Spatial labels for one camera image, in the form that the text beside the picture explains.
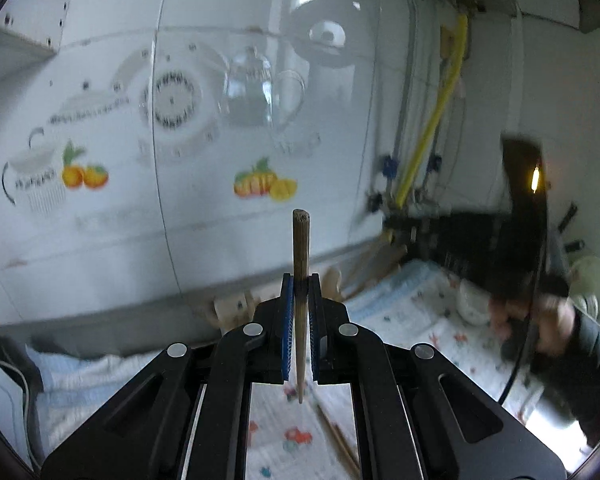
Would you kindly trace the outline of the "person's right hand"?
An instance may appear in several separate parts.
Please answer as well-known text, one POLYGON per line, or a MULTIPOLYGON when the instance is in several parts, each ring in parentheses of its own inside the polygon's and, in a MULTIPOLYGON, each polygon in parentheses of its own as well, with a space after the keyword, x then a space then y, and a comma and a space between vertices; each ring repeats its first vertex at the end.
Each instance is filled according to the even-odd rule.
POLYGON ((492 298, 489 312, 492 330, 501 341, 512 338, 513 320, 523 321, 531 314, 531 323, 538 329, 535 350, 551 358, 565 353, 576 322, 576 309, 571 300, 552 295, 539 296, 532 308, 522 300, 492 298))

